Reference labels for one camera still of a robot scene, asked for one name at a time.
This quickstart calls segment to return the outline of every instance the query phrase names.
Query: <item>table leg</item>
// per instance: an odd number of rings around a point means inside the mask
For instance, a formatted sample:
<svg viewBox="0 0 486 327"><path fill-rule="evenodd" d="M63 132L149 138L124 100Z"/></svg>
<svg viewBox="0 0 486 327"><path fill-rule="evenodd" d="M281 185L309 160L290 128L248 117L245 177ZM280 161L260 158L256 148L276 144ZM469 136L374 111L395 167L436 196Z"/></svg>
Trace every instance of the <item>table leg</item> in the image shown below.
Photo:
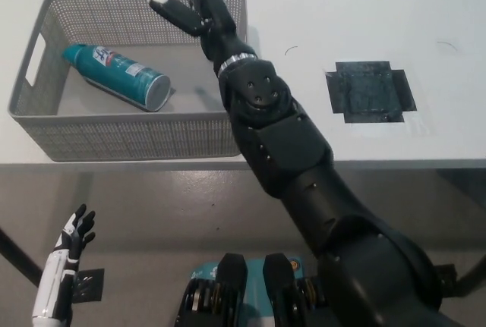
<svg viewBox="0 0 486 327"><path fill-rule="evenodd" d="M0 229L0 254L22 273L32 284L39 287L42 269Z"/></svg>

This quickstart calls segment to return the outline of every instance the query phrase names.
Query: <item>gray floor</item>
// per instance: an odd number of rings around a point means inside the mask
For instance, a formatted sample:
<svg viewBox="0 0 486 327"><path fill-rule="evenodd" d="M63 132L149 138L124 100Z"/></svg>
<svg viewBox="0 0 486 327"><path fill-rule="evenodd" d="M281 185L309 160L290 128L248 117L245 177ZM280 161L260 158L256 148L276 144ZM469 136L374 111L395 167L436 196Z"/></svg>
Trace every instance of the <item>gray floor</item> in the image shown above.
<svg viewBox="0 0 486 327"><path fill-rule="evenodd" d="M435 171L342 175L435 263L455 263L462 274L486 253L486 211ZM97 239L82 269L105 268L106 283L101 303L74 308L74 327L172 326L190 271L225 251L308 255L284 209L249 171L0 175L2 227L39 264L82 202L97 211ZM35 288L2 258L0 280L0 325L29 326ZM446 300L443 311L483 326L485 302L480 290Z"/></svg>

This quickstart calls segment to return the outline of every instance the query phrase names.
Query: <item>black tape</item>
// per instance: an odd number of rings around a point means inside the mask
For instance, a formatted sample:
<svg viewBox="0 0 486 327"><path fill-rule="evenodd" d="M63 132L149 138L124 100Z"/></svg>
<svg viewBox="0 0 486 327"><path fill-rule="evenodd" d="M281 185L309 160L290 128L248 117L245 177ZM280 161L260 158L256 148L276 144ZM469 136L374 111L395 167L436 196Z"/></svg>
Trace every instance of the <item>black tape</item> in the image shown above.
<svg viewBox="0 0 486 327"><path fill-rule="evenodd" d="M403 112L417 110L405 71L388 61L338 62L326 79L333 113L346 123L403 122Z"/></svg>

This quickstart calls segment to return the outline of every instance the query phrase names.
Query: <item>can label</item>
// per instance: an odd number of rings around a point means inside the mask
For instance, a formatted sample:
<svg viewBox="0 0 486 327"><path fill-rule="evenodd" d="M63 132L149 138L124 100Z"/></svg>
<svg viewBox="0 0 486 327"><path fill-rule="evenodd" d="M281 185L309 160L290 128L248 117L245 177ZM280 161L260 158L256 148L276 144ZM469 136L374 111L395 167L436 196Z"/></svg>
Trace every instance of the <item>can label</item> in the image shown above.
<svg viewBox="0 0 486 327"><path fill-rule="evenodd" d="M103 66L109 65L115 52L103 46L97 46L93 50L93 58L95 58Z"/></svg>
<svg viewBox="0 0 486 327"><path fill-rule="evenodd" d="M125 73L130 74L132 77L136 77L138 73L140 73L141 70L143 70L145 67L142 64L132 64L130 65Z"/></svg>

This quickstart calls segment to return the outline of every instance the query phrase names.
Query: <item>black robotic arm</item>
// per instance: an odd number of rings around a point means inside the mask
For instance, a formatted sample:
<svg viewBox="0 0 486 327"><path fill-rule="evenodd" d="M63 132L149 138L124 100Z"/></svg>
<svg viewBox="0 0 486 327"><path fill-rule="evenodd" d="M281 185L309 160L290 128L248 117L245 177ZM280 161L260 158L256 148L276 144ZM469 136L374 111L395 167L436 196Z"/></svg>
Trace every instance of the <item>black robotic arm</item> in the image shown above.
<svg viewBox="0 0 486 327"><path fill-rule="evenodd" d="M293 281L281 288L266 280L277 325L460 326L438 312L440 282L425 253L346 186L333 167L329 143L272 63L237 37L225 2L147 2L181 30L200 36L241 153L263 189L282 200L318 260L318 287L332 313L306 317L296 303L301 324L290 322L279 300L292 294Z"/></svg>

